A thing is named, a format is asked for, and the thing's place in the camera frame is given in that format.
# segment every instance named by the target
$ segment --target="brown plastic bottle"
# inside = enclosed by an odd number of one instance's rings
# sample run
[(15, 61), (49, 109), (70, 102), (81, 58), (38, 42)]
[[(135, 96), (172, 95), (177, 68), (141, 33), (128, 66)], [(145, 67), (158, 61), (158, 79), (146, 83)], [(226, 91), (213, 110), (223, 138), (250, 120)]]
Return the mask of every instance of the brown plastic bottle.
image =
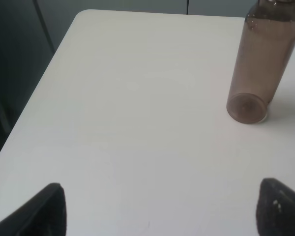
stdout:
[(245, 18), (227, 101), (241, 123), (267, 115), (295, 46), (295, 0), (258, 0)]

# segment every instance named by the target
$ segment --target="table surface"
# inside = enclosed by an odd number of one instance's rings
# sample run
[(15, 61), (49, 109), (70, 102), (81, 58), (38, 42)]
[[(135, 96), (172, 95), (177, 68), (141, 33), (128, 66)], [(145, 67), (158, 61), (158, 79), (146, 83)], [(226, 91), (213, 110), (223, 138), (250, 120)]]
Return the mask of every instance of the table surface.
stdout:
[(51, 182), (67, 235), (256, 236), (295, 190), (295, 51), (266, 122), (226, 100), (243, 18), (79, 13), (0, 153), (0, 220)]

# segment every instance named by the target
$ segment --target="wall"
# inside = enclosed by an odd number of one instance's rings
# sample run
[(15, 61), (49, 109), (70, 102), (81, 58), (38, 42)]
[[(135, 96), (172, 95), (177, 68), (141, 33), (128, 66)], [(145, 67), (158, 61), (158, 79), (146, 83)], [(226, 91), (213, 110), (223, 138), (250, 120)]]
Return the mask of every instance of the wall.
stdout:
[(187, 13), (187, 0), (38, 0), (55, 48), (74, 17), (86, 9)]

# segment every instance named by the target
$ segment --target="bottle bottom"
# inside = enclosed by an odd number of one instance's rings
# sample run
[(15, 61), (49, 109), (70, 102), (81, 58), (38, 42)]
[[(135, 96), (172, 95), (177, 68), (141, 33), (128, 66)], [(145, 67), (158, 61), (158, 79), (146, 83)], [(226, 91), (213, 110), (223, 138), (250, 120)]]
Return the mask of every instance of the bottle bottom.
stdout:
[(253, 124), (262, 121), (266, 117), (267, 106), (256, 95), (238, 93), (229, 98), (227, 111), (236, 121)]

